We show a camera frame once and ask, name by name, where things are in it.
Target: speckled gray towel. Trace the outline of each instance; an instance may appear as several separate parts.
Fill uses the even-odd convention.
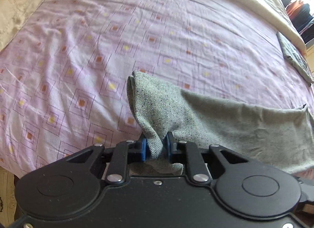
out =
[[[312,73],[307,61],[302,57],[298,49],[280,32],[277,32],[277,38],[282,50],[284,59],[288,61],[304,78],[309,85],[314,83]]]
[[[314,121],[307,105],[273,109],[212,98],[139,71],[129,76],[127,93],[153,158],[161,155],[161,139],[172,131],[177,140],[202,148],[220,144],[289,173],[314,166]],[[150,165],[174,171],[163,162]]]

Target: pink bedsheet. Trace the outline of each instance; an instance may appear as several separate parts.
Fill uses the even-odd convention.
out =
[[[313,108],[276,30],[232,0],[45,0],[0,61],[0,166],[19,177],[137,139],[133,70],[219,98]]]

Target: circular cap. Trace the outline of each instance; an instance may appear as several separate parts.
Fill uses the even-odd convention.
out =
[[[196,174],[193,176],[193,180],[196,182],[207,182],[209,177],[205,174]]]
[[[24,224],[23,228],[33,228],[33,226],[31,224]]]
[[[37,185],[38,191],[45,196],[61,196],[69,193],[74,183],[66,176],[46,176]]]
[[[217,180],[215,191],[238,213],[258,218],[274,217],[290,211],[299,202],[298,181],[279,169],[256,162],[227,167]]]
[[[154,184],[157,185],[157,186],[161,186],[161,185],[162,185],[162,181],[160,181],[160,180],[155,180],[155,181],[154,181]]]
[[[279,184],[276,180],[268,176],[250,176],[243,180],[243,189],[254,196],[271,196],[279,190]]]
[[[123,177],[119,174],[111,174],[111,175],[107,176],[107,180],[112,182],[112,183],[121,182],[122,179],[123,179]]]
[[[282,228],[293,228],[292,224],[284,224],[284,226]]]
[[[22,177],[15,188],[15,198],[26,213],[58,220],[92,204],[99,195],[100,183],[92,173],[71,163],[33,171]]]

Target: orange square pattern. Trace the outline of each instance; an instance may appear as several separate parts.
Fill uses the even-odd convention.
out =
[[[134,124],[135,119],[133,117],[128,117],[127,123],[128,124]]]
[[[85,105],[85,100],[80,99],[78,105],[83,107]]]
[[[33,134],[31,134],[31,133],[27,133],[27,138],[29,139],[29,140],[32,140],[32,138],[33,138]]]

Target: metal screw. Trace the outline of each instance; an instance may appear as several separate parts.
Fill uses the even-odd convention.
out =
[[[24,224],[23,228],[33,228],[33,226],[31,224]]]
[[[207,182],[209,177],[205,174],[196,174],[193,176],[193,180],[196,182]]]
[[[112,183],[121,182],[122,179],[123,179],[123,177],[119,174],[111,174],[111,175],[107,176],[107,180],[112,182]]]
[[[293,228],[292,224],[284,224],[284,226],[282,228]]]
[[[156,180],[156,181],[154,181],[154,184],[157,185],[157,186],[161,186],[162,185],[162,181]]]

